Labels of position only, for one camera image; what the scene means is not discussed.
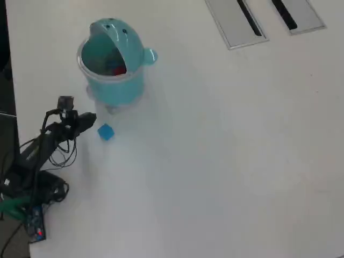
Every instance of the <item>blue cube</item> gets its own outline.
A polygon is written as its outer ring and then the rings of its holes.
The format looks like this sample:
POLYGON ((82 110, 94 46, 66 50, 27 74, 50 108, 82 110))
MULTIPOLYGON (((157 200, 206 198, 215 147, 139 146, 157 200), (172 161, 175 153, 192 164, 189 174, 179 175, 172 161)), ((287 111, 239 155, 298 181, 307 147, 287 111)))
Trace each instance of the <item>blue cube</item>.
POLYGON ((100 137, 105 141, 110 140, 114 136, 114 131, 113 131, 112 127, 108 124, 102 125, 98 129, 98 133, 99 133, 100 137))

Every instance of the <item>white tabletop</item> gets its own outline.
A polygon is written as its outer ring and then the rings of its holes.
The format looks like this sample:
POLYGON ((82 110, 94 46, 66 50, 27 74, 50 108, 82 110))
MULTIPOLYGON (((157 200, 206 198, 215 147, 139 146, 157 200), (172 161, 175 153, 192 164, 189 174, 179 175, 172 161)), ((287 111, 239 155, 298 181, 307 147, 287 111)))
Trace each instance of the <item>white tabletop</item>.
POLYGON ((291 37, 250 0, 270 41, 228 51, 203 0, 7 0, 20 141, 59 95, 98 113, 32 257, 344 254, 344 1, 311 2, 328 28, 291 37), (113 117, 76 62, 103 17, 159 54, 142 100, 113 117))

